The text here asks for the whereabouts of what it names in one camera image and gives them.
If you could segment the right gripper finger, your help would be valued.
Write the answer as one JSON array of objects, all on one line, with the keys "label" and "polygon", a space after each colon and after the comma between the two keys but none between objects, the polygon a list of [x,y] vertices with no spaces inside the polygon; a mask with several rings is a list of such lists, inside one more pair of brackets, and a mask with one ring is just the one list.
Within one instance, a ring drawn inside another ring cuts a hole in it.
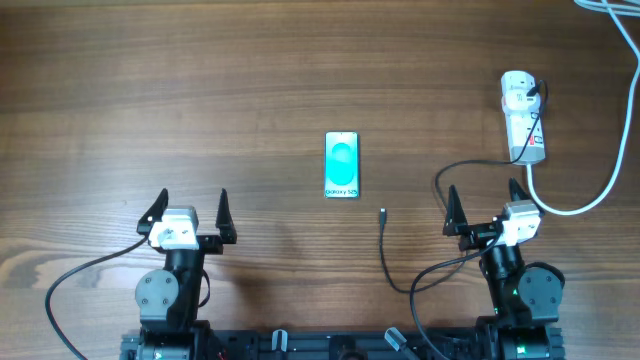
[{"label": "right gripper finger", "polygon": [[444,235],[463,235],[468,231],[468,222],[464,213],[457,189],[449,187],[446,216],[443,227]]},{"label": "right gripper finger", "polygon": [[512,202],[526,201],[530,199],[529,194],[520,186],[515,178],[510,178],[508,182],[509,195]]}]

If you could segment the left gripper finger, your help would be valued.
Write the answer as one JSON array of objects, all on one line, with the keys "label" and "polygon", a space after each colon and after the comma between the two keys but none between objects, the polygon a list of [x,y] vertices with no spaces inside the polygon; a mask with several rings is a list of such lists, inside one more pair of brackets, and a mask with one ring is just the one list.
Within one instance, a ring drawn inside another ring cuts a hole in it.
[{"label": "left gripper finger", "polygon": [[236,243],[236,229],[229,209],[228,193],[225,189],[221,190],[215,226],[219,230],[219,236],[224,244]]},{"label": "left gripper finger", "polygon": [[168,207],[169,193],[163,188],[149,209],[141,216],[137,223],[138,234],[149,234],[153,225],[160,221],[166,208]]}]

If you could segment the turquoise Galaxy smartphone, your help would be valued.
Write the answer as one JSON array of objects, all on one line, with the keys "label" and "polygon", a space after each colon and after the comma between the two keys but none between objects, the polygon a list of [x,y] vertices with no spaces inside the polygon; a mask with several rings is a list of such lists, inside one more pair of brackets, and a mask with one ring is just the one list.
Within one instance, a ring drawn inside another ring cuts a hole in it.
[{"label": "turquoise Galaxy smartphone", "polygon": [[359,135],[333,131],[325,134],[324,195],[358,198],[360,195]]}]

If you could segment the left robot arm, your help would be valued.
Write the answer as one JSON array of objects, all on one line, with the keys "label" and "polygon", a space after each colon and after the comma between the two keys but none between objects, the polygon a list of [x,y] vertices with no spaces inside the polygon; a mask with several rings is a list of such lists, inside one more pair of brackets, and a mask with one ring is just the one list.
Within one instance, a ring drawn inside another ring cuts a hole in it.
[{"label": "left robot arm", "polygon": [[171,207],[166,189],[138,221],[137,233],[165,256],[164,267],[144,275],[136,286],[135,300],[144,329],[158,333],[182,332],[195,322],[203,303],[200,289],[205,277],[204,258],[220,255],[226,244],[237,242],[225,190],[221,192],[216,215],[215,227],[219,232],[198,234],[198,226],[196,209]]}]

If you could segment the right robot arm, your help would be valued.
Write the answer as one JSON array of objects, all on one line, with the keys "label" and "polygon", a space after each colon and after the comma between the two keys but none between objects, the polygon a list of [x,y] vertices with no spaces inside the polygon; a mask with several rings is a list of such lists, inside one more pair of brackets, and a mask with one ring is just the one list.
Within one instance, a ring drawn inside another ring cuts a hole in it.
[{"label": "right robot arm", "polygon": [[565,278],[557,268],[524,262],[520,246],[538,235],[542,212],[515,179],[511,200],[487,223],[467,221],[455,186],[449,188],[443,234],[457,236],[463,252],[480,252],[480,269],[500,328],[543,327],[559,320]]}]

